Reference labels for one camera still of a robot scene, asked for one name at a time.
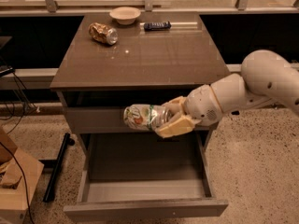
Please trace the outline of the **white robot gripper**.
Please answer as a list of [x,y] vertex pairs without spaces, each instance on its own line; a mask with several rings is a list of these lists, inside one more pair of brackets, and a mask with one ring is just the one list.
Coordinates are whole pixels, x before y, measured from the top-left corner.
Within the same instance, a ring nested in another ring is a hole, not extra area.
[[219,122],[223,116],[218,100],[208,85],[191,91],[186,98],[176,97],[163,106],[176,115],[155,130],[162,138],[189,133],[197,124],[210,126]]

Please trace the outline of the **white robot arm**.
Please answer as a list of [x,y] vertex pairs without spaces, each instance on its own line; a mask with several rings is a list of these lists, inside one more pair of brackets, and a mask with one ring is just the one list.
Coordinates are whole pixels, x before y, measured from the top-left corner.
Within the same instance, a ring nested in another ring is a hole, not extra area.
[[189,133],[199,126],[219,122],[225,114],[279,103],[299,115],[299,72],[270,50],[256,50],[233,73],[187,96],[164,104],[173,117],[157,128],[162,138]]

